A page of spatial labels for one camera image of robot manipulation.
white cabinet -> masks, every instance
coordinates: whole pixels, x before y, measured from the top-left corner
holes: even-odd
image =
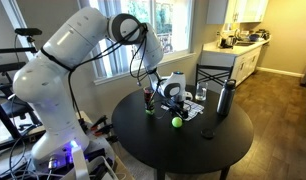
[[[224,24],[238,21],[246,0],[209,0],[207,24]]]
[[[231,78],[236,80],[236,85],[239,85],[254,72],[261,48],[258,47],[241,56],[235,57]]]
[[[260,56],[262,46],[256,47],[241,55],[203,52],[201,64],[213,66],[233,66],[231,79],[236,80],[236,85],[241,84],[247,77],[249,77],[256,68],[257,60]],[[211,87],[212,91],[219,92],[221,87]]]
[[[209,0],[207,24],[261,22],[268,0]]]
[[[247,0],[239,22],[263,21],[268,0]]]

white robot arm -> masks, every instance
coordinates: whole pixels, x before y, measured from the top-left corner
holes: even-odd
[[[141,24],[128,14],[106,18],[97,9],[83,8],[62,25],[14,78],[15,94],[33,105],[46,129],[31,151],[36,170],[45,171],[52,156],[59,160],[65,158],[66,151],[72,148],[72,140],[83,150],[88,147],[90,140],[78,123],[62,80],[104,38],[138,47],[146,39],[146,48],[140,48],[140,53],[144,54],[143,63],[151,86],[165,97],[184,101],[183,73],[175,72],[165,80],[158,75],[156,67],[163,52],[149,24]]]

countertop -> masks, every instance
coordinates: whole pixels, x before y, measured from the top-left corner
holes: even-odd
[[[203,45],[203,52],[207,53],[221,53],[229,56],[240,56],[244,53],[247,53],[259,46],[262,46],[263,44],[268,43],[271,40],[262,40],[262,41],[257,41],[254,44],[250,46],[233,46],[233,48],[228,48],[228,49],[220,49],[216,45],[216,42],[208,43]]]

table leg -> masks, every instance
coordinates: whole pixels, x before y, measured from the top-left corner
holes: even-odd
[[[227,175],[229,174],[230,166],[222,169],[220,180],[225,180]]]
[[[154,170],[154,180],[165,180],[165,171],[160,169]]]

round black table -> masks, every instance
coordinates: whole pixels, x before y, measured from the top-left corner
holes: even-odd
[[[195,94],[194,86],[186,91]],[[161,108],[158,94],[154,97],[155,114],[144,109],[143,90],[139,89],[120,101],[113,112],[114,131],[121,145],[136,159],[155,168],[155,178],[164,179],[165,172],[200,174],[222,170],[225,179],[229,168],[249,150],[253,141],[253,125],[244,110],[233,102],[228,116],[216,113],[219,94],[207,91],[207,99],[194,102],[204,106],[182,127],[172,126],[172,115]],[[212,139],[201,135],[209,129]]]

